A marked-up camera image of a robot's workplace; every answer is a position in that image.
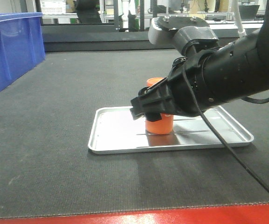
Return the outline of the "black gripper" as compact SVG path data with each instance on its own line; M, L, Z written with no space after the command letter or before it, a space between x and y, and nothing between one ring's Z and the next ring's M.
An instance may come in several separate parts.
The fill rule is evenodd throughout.
M198 111L189 91L192 88L202 112L221 104L221 100L209 89L205 80L206 60L215 50L201 50L191 57L178 57L172 64L168 83L145 87L131 100L133 120L145 117L149 122L161 120L161 114L175 114L175 104L180 115L195 117Z

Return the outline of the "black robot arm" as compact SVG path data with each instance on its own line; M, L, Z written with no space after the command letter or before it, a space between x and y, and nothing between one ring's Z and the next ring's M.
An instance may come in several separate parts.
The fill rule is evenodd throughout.
M224 47L200 18L159 17L152 44L171 43L181 54L167 77L131 101L134 119L162 114L196 117L209 108L269 90L269 12L261 28Z

